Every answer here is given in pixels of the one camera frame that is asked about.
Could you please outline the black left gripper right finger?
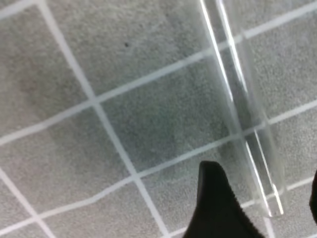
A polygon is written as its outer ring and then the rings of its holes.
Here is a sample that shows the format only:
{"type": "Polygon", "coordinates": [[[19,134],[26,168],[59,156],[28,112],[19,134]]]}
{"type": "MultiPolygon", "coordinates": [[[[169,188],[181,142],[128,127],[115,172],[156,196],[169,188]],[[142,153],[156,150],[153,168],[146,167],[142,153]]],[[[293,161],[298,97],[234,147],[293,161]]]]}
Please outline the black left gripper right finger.
{"type": "Polygon", "coordinates": [[[312,181],[312,190],[309,200],[309,206],[314,219],[315,224],[317,224],[317,172],[315,172],[313,181],[312,181]]]}

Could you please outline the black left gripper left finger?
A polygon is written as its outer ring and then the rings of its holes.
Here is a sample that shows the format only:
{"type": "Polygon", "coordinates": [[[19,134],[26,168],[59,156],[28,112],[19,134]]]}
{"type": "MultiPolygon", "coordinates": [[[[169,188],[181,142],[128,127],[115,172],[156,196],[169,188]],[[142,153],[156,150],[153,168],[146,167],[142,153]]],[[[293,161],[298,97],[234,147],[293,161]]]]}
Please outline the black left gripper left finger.
{"type": "Polygon", "coordinates": [[[262,238],[241,208],[223,167],[199,164],[197,203],[185,238],[262,238]]]}

